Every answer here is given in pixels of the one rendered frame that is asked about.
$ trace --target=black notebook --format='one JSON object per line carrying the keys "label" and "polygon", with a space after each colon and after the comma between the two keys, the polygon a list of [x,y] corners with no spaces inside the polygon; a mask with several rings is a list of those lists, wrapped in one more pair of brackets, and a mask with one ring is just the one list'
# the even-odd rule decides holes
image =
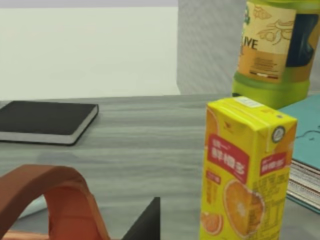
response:
{"label": "black notebook", "polygon": [[74,145],[98,112],[96,104],[12,101],[0,109],[0,141]]}
{"label": "black notebook", "polygon": [[160,240],[161,200],[156,197],[136,220],[122,240]]}

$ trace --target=gray wooden table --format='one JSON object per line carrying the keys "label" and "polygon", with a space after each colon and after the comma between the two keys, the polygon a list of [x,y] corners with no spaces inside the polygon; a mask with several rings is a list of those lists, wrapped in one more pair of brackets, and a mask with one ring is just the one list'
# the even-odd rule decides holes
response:
{"label": "gray wooden table", "polygon": [[[0,175],[22,164],[71,166],[86,178],[112,237],[121,238],[159,196],[162,239],[197,240],[205,105],[219,97],[66,100],[100,105],[99,117],[79,143],[0,143]],[[319,240],[319,222],[317,214],[288,200],[281,240]],[[45,233],[47,212],[21,219],[13,228]]]}

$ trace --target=orange juice carton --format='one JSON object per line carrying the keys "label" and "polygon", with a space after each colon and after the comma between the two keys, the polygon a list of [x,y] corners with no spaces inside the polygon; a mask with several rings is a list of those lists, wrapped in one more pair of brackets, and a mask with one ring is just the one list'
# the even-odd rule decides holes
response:
{"label": "orange juice carton", "polygon": [[297,120],[247,97],[207,105],[200,240],[278,240]]}

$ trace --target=green bottle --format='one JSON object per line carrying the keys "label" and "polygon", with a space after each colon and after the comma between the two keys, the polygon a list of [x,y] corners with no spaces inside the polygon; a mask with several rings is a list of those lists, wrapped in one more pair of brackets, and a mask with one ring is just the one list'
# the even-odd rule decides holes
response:
{"label": "green bottle", "polygon": [[320,0],[248,0],[233,96],[274,109],[305,99],[320,34]]}

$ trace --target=orange basket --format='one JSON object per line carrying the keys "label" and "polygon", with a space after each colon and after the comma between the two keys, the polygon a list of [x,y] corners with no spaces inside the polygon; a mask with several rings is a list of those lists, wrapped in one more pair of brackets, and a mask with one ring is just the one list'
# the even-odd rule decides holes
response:
{"label": "orange basket", "polygon": [[[85,179],[70,167],[23,165],[0,178],[0,239],[111,240]],[[11,231],[35,199],[44,195],[48,234]]]}

